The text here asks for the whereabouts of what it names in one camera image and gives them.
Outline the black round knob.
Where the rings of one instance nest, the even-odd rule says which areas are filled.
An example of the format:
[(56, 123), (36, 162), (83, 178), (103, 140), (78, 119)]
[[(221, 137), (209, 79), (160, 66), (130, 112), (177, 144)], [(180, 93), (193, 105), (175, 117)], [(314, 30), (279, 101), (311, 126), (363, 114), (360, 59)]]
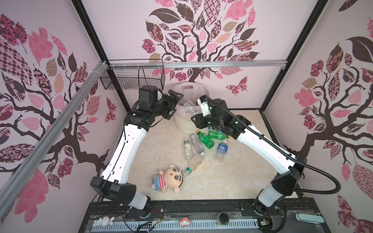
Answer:
[(229, 216), (226, 213), (220, 213), (217, 216), (218, 224), (220, 225), (227, 225), (229, 224)]

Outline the white bunny figurine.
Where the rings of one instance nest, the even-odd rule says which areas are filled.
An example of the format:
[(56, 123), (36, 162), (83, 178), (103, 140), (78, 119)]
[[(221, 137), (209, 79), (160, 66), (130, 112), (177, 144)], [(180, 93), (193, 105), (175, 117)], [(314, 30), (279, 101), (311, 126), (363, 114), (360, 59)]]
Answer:
[(115, 219), (114, 216), (113, 217), (108, 217), (108, 216), (100, 217), (99, 219), (94, 220), (93, 227), (106, 227), (108, 225), (113, 225), (114, 219)]

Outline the green bottle yellow cap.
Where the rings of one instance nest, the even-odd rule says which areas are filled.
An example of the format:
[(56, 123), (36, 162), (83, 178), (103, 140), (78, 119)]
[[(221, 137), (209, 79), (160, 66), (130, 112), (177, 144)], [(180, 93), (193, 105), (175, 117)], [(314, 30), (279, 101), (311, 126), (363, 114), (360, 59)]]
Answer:
[(216, 140), (225, 140), (225, 139), (230, 139), (231, 136), (221, 132), (221, 131), (215, 131), (215, 130), (209, 130), (208, 131), (208, 137), (211, 139), (216, 139)]

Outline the red white small figurine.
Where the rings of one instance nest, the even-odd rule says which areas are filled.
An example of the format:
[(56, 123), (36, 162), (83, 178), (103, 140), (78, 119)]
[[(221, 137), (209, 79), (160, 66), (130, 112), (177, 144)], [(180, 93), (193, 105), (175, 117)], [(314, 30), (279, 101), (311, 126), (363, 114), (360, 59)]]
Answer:
[(180, 221), (179, 221), (179, 226), (180, 227), (189, 227), (191, 225), (191, 220), (188, 218), (188, 217), (183, 217)]

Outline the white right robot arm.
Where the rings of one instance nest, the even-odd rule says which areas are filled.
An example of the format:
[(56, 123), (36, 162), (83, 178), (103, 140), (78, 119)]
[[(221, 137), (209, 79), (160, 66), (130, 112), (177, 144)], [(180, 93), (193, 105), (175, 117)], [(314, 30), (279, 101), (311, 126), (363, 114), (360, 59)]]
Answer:
[(245, 117), (230, 112), (225, 101), (213, 100), (204, 95), (197, 100), (197, 105), (202, 112), (191, 120), (198, 129), (210, 127), (220, 130), (253, 149), (277, 171), (270, 184), (256, 197), (256, 208), (270, 208), (278, 200), (292, 195), (304, 169), (304, 165), (295, 155), (268, 139)]

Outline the square clear bottle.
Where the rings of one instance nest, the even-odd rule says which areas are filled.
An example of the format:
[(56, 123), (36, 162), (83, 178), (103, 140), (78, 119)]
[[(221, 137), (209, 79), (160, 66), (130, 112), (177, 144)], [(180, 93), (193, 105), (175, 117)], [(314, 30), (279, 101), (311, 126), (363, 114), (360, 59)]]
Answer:
[(198, 166), (203, 162), (205, 156), (204, 155), (200, 155), (200, 154), (196, 154), (188, 163), (188, 167), (191, 169), (191, 170), (196, 170), (198, 168)]

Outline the green white label bottle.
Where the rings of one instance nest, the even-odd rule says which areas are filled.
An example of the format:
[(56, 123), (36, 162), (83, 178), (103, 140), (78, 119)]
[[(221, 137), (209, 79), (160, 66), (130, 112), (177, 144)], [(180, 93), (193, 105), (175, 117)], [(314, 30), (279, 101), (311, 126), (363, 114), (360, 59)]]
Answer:
[(190, 160), (193, 157), (193, 150), (191, 147), (191, 143), (188, 137), (183, 138), (183, 144), (184, 144), (184, 154), (186, 160)]

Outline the tall clear bottle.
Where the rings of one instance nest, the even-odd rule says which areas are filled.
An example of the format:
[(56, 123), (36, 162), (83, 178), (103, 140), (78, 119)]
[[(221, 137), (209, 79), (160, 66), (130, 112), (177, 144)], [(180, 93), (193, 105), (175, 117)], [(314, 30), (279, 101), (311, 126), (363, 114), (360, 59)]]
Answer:
[(196, 134), (192, 133), (192, 134), (189, 134), (189, 139), (191, 141), (191, 143), (193, 144), (196, 152), (201, 155), (201, 156), (205, 156), (205, 150), (201, 144), (201, 142), (199, 141), (198, 137)]

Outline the aluminium rail left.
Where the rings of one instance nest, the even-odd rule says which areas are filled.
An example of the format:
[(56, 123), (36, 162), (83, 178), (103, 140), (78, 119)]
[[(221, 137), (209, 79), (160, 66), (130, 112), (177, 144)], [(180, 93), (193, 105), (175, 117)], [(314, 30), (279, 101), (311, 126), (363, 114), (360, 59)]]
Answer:
[(107, 62), (100, 61), (94, 70), (89, 74), (77, 93), (72, 97), (62, 113), (57, 117), (51, 128), (38, 141), (31, 154), (21, 163), (20, 167), (14, 172), (8, 182), (1, 190), (1, 217), (7, 213), (17, 196), (27, 184), (35, 170), (40, 165), (43, 158), (47, 155), (50, 148), (54, 145), (59, 135), (65, 129), (69, 120), (73, 117), (80, 104), (89, 94), (95, 82), (107, 69)]

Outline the aluminium rail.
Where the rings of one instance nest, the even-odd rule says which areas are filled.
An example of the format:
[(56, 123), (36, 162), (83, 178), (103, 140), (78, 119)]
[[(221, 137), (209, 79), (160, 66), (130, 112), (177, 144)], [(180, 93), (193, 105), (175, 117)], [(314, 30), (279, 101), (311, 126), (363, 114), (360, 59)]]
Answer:
[(8, 182), (1, 190), (1, 217), (7, 213), (17, 196), (27, 184), (35, 170), (40, 165), (43, 158), (47, 155), (50, 148), (54, 145), (59, 135), (65, 129), (69, 120), (73, 117), (80, 104), (89, 94), (95, 82), (107, 69), (107, 62), (100, 61), (94, 70), (89, 74), (77, 93), (72, 97), (62, 113), (57, 117), (51, 128), (38, 141), (31, 154), (21, 163), (20, 167), (14, 172)]
[(124, 60), (119, 60), (118, 63), (111, 61), (111, 68), (165, 68), (165, 69), (184, 69), (184, 68), (232, 68), (232, 67), (285, 67), (287, 65), (286, 60), (253, 60), (253, 61), (220, 61), (220, 62), (144, 62), (135, 60), (131, 63), (124, 63)]

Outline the clear bottle green cap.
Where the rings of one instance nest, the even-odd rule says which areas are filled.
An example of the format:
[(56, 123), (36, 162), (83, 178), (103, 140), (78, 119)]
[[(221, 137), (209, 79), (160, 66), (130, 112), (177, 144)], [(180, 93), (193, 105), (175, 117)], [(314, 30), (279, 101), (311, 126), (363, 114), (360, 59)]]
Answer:
[(186, 177), (186, 178), (189, 177), (190, 174), (192, 174), (192, 169), (189, 168), (189, 167), (187, 167), (187, 168), (182, 172), (183, 177)]

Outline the green plastic bottle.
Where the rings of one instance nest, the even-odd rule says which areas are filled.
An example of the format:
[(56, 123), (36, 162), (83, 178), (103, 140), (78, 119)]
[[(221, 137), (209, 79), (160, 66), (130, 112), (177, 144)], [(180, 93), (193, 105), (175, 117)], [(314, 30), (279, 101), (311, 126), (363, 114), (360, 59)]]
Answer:
[(208, 149), (212, 149), (215, 146), (215, 142), (207, 134), (197, 131), (196, 135), (201, 143), (204, 144)]

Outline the crushed clear plastic bottle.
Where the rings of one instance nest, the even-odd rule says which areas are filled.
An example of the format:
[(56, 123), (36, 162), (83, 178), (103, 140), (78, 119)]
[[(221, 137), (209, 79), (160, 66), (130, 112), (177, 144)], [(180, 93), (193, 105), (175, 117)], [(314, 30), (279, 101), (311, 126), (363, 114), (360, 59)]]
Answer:
[(198, 115), (202, 113), (201, 107), (199, 105), (195, 105), (192, 101), (186, 101), (183, 104), (183, 109), (187, 114), (190, 115)]

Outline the blue label water bottle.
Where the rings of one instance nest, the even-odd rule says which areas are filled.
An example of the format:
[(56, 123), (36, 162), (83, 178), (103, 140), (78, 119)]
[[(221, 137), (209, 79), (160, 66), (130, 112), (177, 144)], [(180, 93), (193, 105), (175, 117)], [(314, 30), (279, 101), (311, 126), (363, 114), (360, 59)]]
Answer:
[(217, 147), (216, 154), (214, 156), (214, 160), (216, 162), (222, 162), (227, 154), (228, 151), (228, 141), (223, 140)]

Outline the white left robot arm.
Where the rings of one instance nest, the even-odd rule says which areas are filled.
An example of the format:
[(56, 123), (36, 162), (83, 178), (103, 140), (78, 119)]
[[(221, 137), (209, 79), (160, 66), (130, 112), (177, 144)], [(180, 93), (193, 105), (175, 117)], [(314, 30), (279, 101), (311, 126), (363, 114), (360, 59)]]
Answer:
[(128, 182), (130, 167), (156, 117), (171, 119), (183, 96), (173, 90), (164, 94), (152, 85), (139, 89), (139, 99), (124, 118), (122, 135), (112, 159), (102, 174), (90, 182), (97, 195), (139, 210), (147, 208), (150, 198), (137, 192), (136, 185)]

